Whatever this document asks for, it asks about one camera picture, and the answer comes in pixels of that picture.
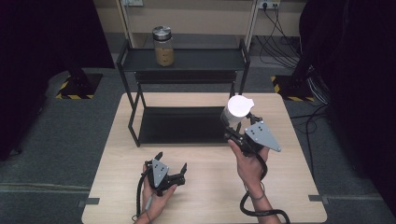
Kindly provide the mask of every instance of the hand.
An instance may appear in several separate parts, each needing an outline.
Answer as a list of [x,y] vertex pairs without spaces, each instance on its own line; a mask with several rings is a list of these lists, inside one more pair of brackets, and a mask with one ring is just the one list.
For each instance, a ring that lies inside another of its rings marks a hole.
[[[254,156],[245,157],[241,151],[241,148],[233,140],[228,140],[228,144],[233,150],[233,154],[235,154],[239,177],[241,177],[250,195],[253,198],[261,197],[262,165]],[[263,147],[259,152],[259,154],[262,156],[262,159],[265,161],[268,159],[269,149],[269,147]]]
[[[147,169],[146,165],[143,165],[143,172],[145,172]],[[175,190],[177,188],[177,185],[174,185],[170,187],[163,196],[158,196],[155,192],[154,189],[151,188],[149,185],[149,179],[145,177],[144,182],[143,182],[143,212],[141,216],[137,219],[137,223],[149,223],[150,221],[153,221],[157,217],[160,216],[160,214],[163,212],[163,209],[166,206],[166,203],[169,201],[169,199],[172,197],[174,194]],[[149,201],[149,197],[152,197],[152,201],[150,204],[150,207],[147,211],[146,209],[146,204]]]

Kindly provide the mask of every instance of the jar contents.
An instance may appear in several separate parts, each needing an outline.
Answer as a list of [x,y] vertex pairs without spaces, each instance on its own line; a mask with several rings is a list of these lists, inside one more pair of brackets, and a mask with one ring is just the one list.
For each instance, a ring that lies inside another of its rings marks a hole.
[[156,48],[155,56],[157,57],[157,63],[162,66],[169,66],[175,60],[173,49]]

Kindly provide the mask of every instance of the glass jar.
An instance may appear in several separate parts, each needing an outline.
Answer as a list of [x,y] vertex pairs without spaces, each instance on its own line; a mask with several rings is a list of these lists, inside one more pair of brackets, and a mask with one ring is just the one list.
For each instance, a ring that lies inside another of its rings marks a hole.
[[169,66],[174,63],[171,28],[168,26],[157,26],[152,30],[152,37],[154,39],[157,63],[161,66]]

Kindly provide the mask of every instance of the power outlet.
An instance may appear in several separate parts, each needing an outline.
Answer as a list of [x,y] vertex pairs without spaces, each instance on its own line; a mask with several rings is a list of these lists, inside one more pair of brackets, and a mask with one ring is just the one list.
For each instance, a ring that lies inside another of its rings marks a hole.
[[274,9],[275,7],[279,8],[280,0],[261,0],[259,4],[259,8],[264,8],[263,7],[264,3],[267,4],[267,9]]
[[125,7],[142,7],[143,0],[122,0]]

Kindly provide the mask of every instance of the black metal rack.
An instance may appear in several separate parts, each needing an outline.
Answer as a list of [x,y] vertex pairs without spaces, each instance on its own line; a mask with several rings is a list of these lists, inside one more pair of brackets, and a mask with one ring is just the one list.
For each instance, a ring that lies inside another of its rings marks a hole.
[[[219,120],[224,106],[147,106],[141,85],[230,83],[231,97],[235,94],[237,72],[243,72],[238,91],[238,94],[242,94],[250,66],[245,42],[241,39],[239,48],[235,49],[174,49],[174,57],[174,64],[162,67],[155,61],[154,49],[132,49],[127,40],[122,46],[117,67],[133,110],[128,128],[136,145],[224,142],[224,127]],[[134,99],[126,72],[133,72],[137,82]],[[144,112],[137,136],[132,124],[140,98]]]

